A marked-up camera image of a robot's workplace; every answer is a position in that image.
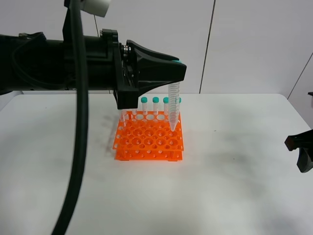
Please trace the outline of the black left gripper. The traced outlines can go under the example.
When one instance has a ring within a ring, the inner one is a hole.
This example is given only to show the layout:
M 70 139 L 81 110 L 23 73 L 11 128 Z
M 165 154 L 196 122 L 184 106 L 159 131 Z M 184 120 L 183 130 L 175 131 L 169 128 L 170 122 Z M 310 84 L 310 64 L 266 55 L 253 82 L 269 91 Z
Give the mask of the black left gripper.
M 127 40 L 125 46 L 119 42 L 116 30 L 102 29 L 100 38 L 107 42 L 108 55 L 112 56 L 113 95 L 119 110 L 136 109 L 138 95 L 164 85 L 181 82 L 185 78 L 187 66 L 179 63 L 177 57 L 153 51 L 132 40 Z M 129 61 L 137 63 L 135 79 L 138 89 L 129 81 L 127 67 L 123 62 L 124 55 L 130 52 L 129 49 L 131 49 Z M 140 60 L 147 57 L 160 60 Z

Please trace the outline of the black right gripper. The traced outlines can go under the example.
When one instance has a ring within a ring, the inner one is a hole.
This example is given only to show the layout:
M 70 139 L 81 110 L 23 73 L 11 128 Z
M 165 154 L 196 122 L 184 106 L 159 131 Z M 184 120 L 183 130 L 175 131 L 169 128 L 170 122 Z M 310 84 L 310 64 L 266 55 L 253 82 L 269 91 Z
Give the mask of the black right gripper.
M 288 136 L 285 145 L 289 151 L 300 148 L 297 166 L 301 173 L 306 173 L 313 168 L 313 129 Z

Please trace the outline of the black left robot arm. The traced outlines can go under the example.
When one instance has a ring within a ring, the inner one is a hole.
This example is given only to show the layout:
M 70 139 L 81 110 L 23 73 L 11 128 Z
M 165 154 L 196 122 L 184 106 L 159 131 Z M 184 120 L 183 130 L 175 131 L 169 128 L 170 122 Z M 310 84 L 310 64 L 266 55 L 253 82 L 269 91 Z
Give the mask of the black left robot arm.
M 113 91 L 118 109 L 138 107 L 141 95 L 184 80 L 178 58 L 147 49 L 132 40 L 125 45 L 116 30 L 85 36 L 89 90 Z M 0 92 L 71 91 L 76 88 L 72 44 L 49 40 L 41 32 L 0 37 Z

